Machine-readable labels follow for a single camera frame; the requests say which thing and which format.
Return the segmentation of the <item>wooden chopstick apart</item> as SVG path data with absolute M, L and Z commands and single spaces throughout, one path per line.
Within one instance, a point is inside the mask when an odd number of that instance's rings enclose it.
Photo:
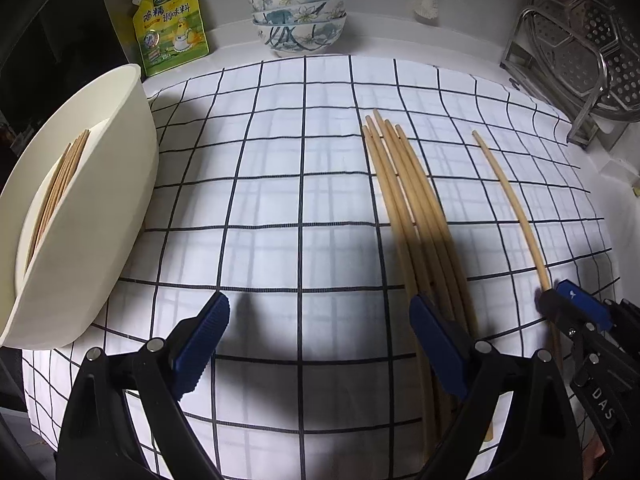
M 498 221 L 498 229 L 509 269 L 510 294 L 518 322 L 515 331 L 520 342 L 520 353 L 522 356 L 529 356 L 536 349 L 547 348 L 552 358 L 562 366 L 562 344 L 558 330 L 540 314 L 533 321 L 523 318 L 525 313 L 536 310 L 538 295 L 551 288 L 538 237 L 498 159 L 476 130 L 472 131 L 472 136 L 500 184 L 498 203 L 507 204 L 510 215 L 516 220 L 513 224 Z

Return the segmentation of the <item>white round plate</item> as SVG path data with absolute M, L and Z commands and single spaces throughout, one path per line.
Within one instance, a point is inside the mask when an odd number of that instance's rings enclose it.
M 26 266 L 44 193 L 70 143 L 62 196 Z M 1 192 L 4 346 L 63 347 L 89 327 L 134 247 L 157 167 L 157 133 L 136 64 L 91 81 L 40 128 Z

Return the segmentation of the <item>checkered white cloth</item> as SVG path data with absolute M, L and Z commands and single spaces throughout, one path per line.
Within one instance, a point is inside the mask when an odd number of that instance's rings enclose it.
M 423 463 L 416 344 L 390 219 L 361 134 L 405 130 L 454 239 L 478 333 L 530 356 L 538 278 L 510 180 L 554 280 L 620 294 L 570 126 L 504 84 L 389 58 L 322 56 L 151 84 L 160 169 L 103 310 L 68 346 L 23 354 L 28 424 L 47 446 L 85 353 L 137 350 L 215 290 L 230 323 L 183 397 L 228 479 L 412 479 Z

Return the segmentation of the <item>steel dish rack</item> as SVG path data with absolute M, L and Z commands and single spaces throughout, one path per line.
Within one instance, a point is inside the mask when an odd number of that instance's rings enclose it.
M 610 145 L 639 120 L 639 40 L 612 4 L 524 6 L 501 67 L 570 118 L 566 140 L 581 148 L 605 133 L 602 120 Z

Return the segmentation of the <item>perforated steel steamer tray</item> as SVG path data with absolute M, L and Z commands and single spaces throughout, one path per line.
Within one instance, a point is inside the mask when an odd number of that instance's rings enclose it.
M 639 38 L 613 0 L 529 0 L 557 22 L 536 14 L 528 39 L 542 66 L 572 104 L 585 104 L 599 77 L 594 55 L 608 69 L 608 88 L 593 111 L 606 119 L 639 119 Z

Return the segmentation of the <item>white hanging brush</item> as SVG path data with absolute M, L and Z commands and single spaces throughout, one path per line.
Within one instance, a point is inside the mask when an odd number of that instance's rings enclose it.
M 438 18 L 437 0 L 412 0 L 410 9 L 415 16 L 427 21 L 434 21 Z

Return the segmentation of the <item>yellow seasoning pouch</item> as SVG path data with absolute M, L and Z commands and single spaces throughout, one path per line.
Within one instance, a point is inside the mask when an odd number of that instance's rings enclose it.
M 209 55 L 198 0 L 141 0 L 132 21 L 148 77 Z

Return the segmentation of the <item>bottom floral bowl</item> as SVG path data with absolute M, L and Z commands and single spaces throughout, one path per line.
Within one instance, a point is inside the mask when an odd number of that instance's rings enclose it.
M 260 42 L 277 56 L 319 54 L 341 37 L 347 16 L 305 24 L 255 25 Z

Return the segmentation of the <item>black range hood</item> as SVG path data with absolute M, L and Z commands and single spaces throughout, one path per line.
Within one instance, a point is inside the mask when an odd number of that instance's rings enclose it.
M 1 151 L 20 156 L 76 91 L 141 61 L 132 0 L 1 0 Z

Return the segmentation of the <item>middle floral bowl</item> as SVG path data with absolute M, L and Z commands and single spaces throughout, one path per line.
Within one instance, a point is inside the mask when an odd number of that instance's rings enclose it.
M 314 4 L 256 12 L 253 14 L 253 23 L 269 26 L 321 23 L 344 18 L 346 14 L 344 0 L 326 0 Z

